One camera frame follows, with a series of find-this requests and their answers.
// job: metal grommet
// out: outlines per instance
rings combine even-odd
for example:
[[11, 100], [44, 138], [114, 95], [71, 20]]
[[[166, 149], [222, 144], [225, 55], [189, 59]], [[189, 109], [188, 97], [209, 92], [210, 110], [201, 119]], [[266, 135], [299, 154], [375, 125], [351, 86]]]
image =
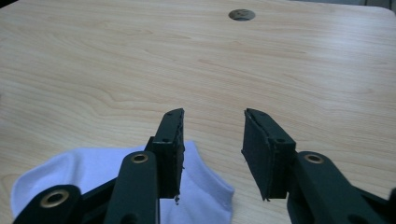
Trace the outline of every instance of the metal grommet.
[[65, 189], [56, 189], [41, 199], [40, 205], [44, 208], [56, 207], [69, 197], [69, 192]]
[[145, 162], [148, 160], [149, 160], [149, 157], [146, 154], [137, 154], [132, 157], [132, 162], [134, 162], [134, 163], [142, 163], [142, 162]]
[[304, 156], [304, 158], [306, 160], [308, 160], [308, 161], [310, 161], [312, 163], [316, 163], [316, 164], [321, 164], [321, 163], [324, 162], [324, 160], [320, 156], [315, 155], [315, 154], [307, 154], [307, 155]]
[[248, 9], [236, 9], [228, 14], [228, 17], [235, 21], [251, 21], [256, 17], [253, 11]]

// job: wooden table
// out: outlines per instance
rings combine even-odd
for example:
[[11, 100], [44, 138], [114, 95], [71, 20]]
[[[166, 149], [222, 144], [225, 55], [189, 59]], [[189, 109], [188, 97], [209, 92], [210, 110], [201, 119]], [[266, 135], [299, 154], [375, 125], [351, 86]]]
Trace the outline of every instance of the wooden table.
[[[255, 12], [233, 21], [230, 11]], [[185, 138], [235, 187], [233, 223], [290, 223], [240, 153], [244, 110], [350, 182], [396, 187], [391, 11], [289, 1], [20, 0], [0, 9], [0, 223], [15, 179], [74, 147], [134, 147], [184, 107]]]

